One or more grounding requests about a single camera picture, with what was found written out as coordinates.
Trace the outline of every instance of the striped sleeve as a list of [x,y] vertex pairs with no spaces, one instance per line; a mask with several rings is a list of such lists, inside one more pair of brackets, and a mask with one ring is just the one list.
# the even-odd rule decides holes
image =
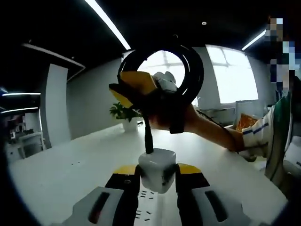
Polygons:
[[263,118],[259,119],[253,126],[242,129],[245,149],[250,155],[266,156],[268,144],[272,132],[272,112],[271,109]]

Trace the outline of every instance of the green plant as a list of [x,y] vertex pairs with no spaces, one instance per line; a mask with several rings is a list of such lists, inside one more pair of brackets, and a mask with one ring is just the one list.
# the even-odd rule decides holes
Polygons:
[[134,117],[141,117],[139,113],[124,107],[120,102],[113,104],[110,108],[110,114],[116,119],[128,119],[129,122]]

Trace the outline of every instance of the fluorescent light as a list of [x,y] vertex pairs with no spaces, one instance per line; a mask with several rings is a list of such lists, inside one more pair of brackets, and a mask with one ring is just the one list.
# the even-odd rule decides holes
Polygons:
[[18,95],[41,95],[41,93],[5,93],[5,94],[2,94],[3,97],[5,97],[5,96],[18,96]]
[[97,4],[95,0],[85,0],[86,3],[98,14],[98,16],[108,25],[108,27],[111,29],[111,31],[114,33],[114,35],[119,39],[121,44],[126,48],[126,50],[131,49],[127,41],[124,39],[122,34],[118,31],[117,27],[111,19],[106,15],[106,13],[103,11],[103,9]]
[[254,42],[256,42],[258,39],[260,39],[265,34],[265,32],[266,32],[266,30],[261,32],[259,35],[257,35],[256,38],[254,38],[252,41],[250,41],[248,44],[246,44],[241,50],[244,51],[246,48],[251,46]]
[[8,110],[8,111],[1,112],[1,114],[7,113],[7,112],[16,112],[16,111],[31,110],[31,109],[38,109],[38,107],[28,107],[28,108],[20,108],[20,109]]

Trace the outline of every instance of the black ceiling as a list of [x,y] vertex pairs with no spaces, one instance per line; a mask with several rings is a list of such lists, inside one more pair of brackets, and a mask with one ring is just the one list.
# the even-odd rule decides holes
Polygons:
[[[190,46],[215,44],[241,49],[265,28],[269,15],[266,8],[246,8],[242,2],[228,8],[219,8],[217,3],[205,6],[199,1],[97,2],[133,49],[174,34]],[[8,91],[35,91],[42,79],[41,71],[50,62],[69,67],[69,77],[80,69],[21,47],[22,43],[73,57],[86,70],[125,52],[84,0],[10,1],[8,4],[2,8],[7,16],[2,29],[5,63],[1,70],[1,82]],[[262,60],[268,58],[266,48],[260,43],[247,52]]]

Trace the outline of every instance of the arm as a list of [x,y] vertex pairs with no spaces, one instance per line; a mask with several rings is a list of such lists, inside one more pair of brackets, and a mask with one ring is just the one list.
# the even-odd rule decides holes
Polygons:
[[244,150],[244,140],[242,133],[234,129],[225,129],[230,134],[220,126],[216,125],[214,122],[211,122],[202,116],[197,116],[195,122],[193,123],[193,126],[185,131],[195,133],[200,137],[203,137],[231,151],[239,152]]
[[[169,123],[162,121],[160,117],[154,115],[150,118],[150,124],[153,128],[168,130]],[[185,132],[195,133],[200,137],[203,137],[213,143],[228,148],[232,151],[242,151],[244,149],[244,141],[242,133],[233,130],[226,129],[233,136],[230,136],[223,128],[216,125],[214,122],[209,121],[203,116],[199,115],[192,105],[187,108],[185,113]]]

